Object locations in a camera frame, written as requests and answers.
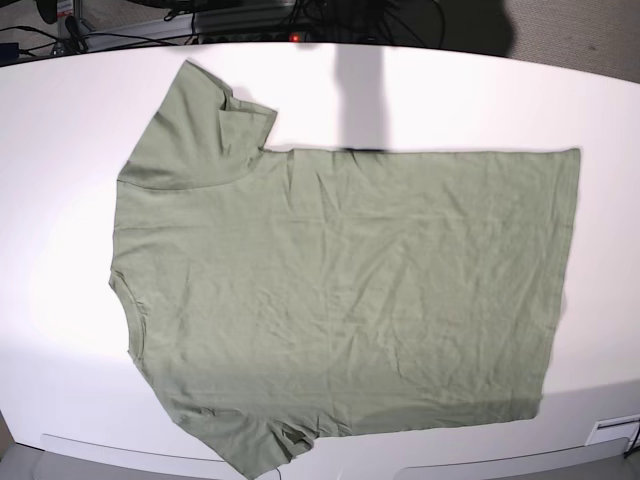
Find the green T-shirt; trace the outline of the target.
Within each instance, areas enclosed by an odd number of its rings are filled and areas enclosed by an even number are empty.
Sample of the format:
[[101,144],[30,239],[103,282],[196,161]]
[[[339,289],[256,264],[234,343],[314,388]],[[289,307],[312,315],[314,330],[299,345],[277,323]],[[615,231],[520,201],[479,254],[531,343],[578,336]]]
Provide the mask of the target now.
[[254,479],[533,419],[580,151],[278,152],[275,120],[185,62],[118,176],[110,285],[171,420]]

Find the black power strip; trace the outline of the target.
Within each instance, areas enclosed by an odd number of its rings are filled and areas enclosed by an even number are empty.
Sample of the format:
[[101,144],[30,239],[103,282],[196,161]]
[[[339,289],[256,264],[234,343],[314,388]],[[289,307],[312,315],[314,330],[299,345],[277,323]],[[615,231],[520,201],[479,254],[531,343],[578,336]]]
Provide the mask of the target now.
[[201,35],[198,39],[199,44],[217,44],[217,43],[248,43],[248,42],[285,42],[285,43],[302,43],[311,42],[314,39],[312,31],[227,31],[214,32],[211,34]]

